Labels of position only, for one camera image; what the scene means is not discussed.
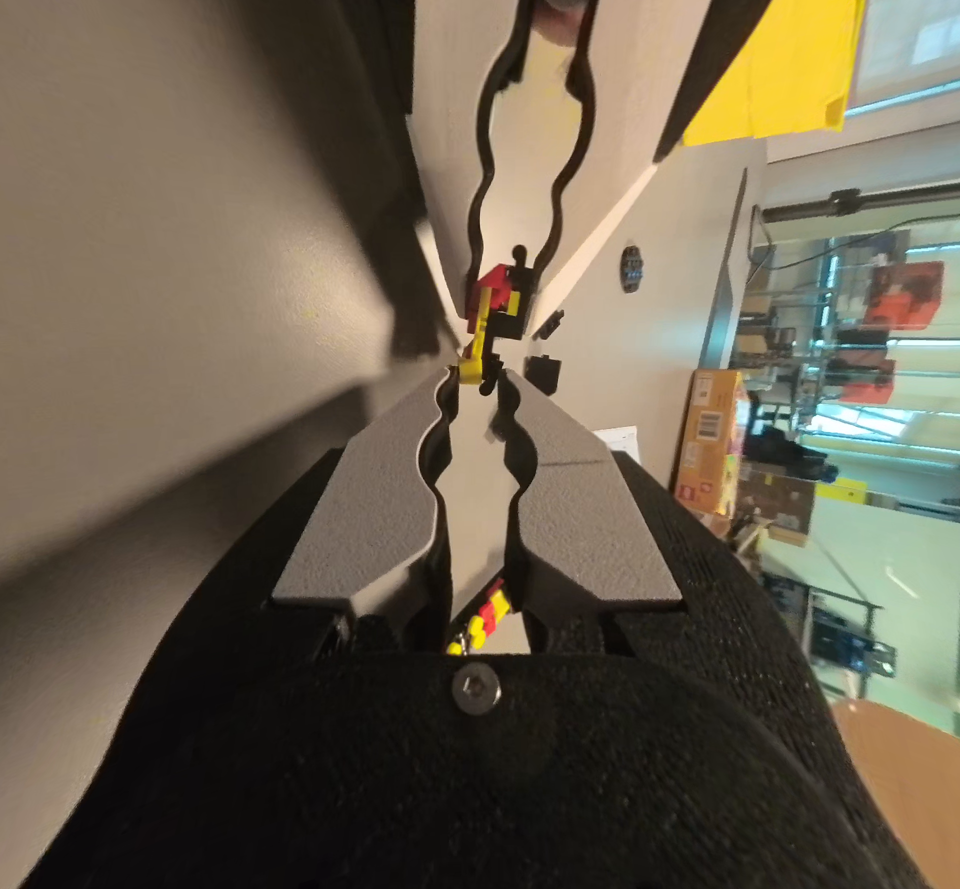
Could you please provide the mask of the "person's left hand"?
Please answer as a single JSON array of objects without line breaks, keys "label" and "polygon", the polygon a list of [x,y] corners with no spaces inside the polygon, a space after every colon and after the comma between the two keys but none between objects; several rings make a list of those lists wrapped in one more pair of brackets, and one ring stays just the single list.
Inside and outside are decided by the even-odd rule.
[{"label": "person's left hand", "polygon": [[546,0],[536,0],[532,28],[548,43],[564,48],[576,46],[586,6],[559,8]]}]

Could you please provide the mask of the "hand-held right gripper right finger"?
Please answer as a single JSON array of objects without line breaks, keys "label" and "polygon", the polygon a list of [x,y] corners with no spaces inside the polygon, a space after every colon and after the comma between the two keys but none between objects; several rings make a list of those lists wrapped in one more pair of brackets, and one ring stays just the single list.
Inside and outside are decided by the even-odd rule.
[{"label": "hand-held right gripper right finger", "polygon": [[616,651],[622,616],[683,609],[683,596],[615,455],[511,369],[495,429],[517,488],[503,571],[531,653]]}]

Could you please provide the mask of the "dark teal desk pad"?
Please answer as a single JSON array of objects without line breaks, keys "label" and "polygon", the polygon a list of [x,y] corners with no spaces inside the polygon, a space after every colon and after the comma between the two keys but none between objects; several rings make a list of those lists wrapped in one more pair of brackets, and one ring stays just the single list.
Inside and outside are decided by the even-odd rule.
[{"label": "dark teal desk pad", "polygon": [[738,235],[739,222],[748,182],[749,169],[745,167],[741,173],[726,235],[726,244],[703,335],[698,362],[698,369],[700,370],[722,369],[724,365],[726,341],[734,313],[734,285],[731,276],[730,262]]}]

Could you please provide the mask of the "orange storage crate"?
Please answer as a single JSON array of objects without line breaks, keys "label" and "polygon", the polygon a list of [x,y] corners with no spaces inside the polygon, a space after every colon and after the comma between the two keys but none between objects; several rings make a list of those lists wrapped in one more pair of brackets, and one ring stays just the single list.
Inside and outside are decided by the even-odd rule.
[{"label": "orange storage crate", "polygon": [[892,331],[927,330],[941,305],[944,273],[942,261],[874,268],[861,325]]},{"label": "orange storage crate", "polygon": [[856,405],[887,405],[893,395],[897,363],[883,359],[875,366],[858,367],[843,386],[841,401]]}]

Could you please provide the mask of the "black tripod pole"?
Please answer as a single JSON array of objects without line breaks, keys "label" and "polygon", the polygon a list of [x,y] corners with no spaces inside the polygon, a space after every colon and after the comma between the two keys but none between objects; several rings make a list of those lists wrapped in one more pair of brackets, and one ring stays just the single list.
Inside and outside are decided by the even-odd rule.
[{"label": "black tripod pole", "polygon": [[953,201],[959,198],[959,182],[940,183],[864,193],[858,188],[835,190],[824,199],[810,200],[762,210],[767,224],[817,218],[842,218],[861,211],[898,209],[915,204]]}]

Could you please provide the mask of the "wooden desk lamp white base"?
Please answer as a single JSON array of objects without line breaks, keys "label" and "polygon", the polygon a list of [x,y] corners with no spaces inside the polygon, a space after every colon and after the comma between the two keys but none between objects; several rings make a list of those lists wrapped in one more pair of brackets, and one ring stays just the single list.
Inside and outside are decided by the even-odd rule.
[{"label": "wooden desk lamp white base", "polygon": [[831,705],[846,750],[931,887],[959,886],[959,740],[867,700]]}]

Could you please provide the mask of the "open instruction booklet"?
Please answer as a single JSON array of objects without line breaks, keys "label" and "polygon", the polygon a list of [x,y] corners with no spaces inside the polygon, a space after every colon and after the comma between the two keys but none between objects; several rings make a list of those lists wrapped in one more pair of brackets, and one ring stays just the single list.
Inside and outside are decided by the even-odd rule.
[{"label": "open instruction booklet", "polygon": [[642,463],[639,430],[636,425],[597,429],[593,434],[610,452],[622,452],[635,463]]}]

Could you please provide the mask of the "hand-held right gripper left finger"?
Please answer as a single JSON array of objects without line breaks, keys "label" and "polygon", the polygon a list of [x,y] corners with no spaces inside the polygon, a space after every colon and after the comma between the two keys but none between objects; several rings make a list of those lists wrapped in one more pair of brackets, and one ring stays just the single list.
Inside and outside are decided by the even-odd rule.
[{"label": "hand-held right gripper left finger", "polygon": [[442,649],[452,578],[447,508],[456,367],[434,372],[351,438],[271,593],[354,628],[384,619],[404,648]]}]

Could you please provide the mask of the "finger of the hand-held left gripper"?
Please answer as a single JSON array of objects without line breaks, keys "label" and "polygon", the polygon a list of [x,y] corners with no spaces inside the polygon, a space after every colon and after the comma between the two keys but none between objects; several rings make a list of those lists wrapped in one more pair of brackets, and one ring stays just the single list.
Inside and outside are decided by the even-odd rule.
[{"label": "finger of the hand-held left gripper", "polygon": [[466,312],[473,262],[468,224],[484,175],[477,141],[482,91],[507,48],[520,1],[414,0],[407,130],[441,297],[455,321]]},{"label": "finger of the hand-held left gripper", "polygon": [[588,0],[568,69],[580,102],[550,189],[528,331],[571,290],[657,171],[657,150],[713,0]]}]

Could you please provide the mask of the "yellow plastic bin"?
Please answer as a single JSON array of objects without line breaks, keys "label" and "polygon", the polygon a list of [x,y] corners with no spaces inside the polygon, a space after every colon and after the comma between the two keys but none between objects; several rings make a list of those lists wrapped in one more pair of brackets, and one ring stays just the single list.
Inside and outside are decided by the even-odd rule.
[{"label": "yellow plastic bin", "polygon": [[840,132],[867,0],[772,0],[684,145]]}]

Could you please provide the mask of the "long red yellow lego assembly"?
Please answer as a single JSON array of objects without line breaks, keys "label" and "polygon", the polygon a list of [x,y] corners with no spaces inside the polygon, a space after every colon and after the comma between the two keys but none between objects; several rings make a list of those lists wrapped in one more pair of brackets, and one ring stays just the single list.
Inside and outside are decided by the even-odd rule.
[{"label": "long red yellow lego assembly", "polygon": [[452,621],[443,654],[465,657],[479,653],[514,611],[505,578],[495,576]]}]

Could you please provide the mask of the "small black yellow lego assembly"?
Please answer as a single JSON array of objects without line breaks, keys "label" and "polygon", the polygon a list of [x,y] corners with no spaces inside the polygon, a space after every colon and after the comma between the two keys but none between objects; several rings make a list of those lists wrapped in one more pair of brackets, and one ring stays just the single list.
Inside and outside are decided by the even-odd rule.
[{"label": "small black yellow lego assembly", "polygon": [[467,295],[467,339],[458,351],[459,382],[476,387],[482,397],[496,389],[504,367],[498,343],[522,340],[529,326],[541,277],[527,257],[527,247],[515,245],[510,262],[493,266]]}]

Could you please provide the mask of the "orange cardboard lego box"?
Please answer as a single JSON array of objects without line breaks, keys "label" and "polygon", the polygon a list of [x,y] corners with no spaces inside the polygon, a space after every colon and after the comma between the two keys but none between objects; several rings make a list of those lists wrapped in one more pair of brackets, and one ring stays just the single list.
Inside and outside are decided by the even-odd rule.
[{"label": "orange cardboard lego box", "polygon": [[702,516],[733,520],[749,415],[739,370],[700,368],[693,373],[673,482],[681,505]]}]

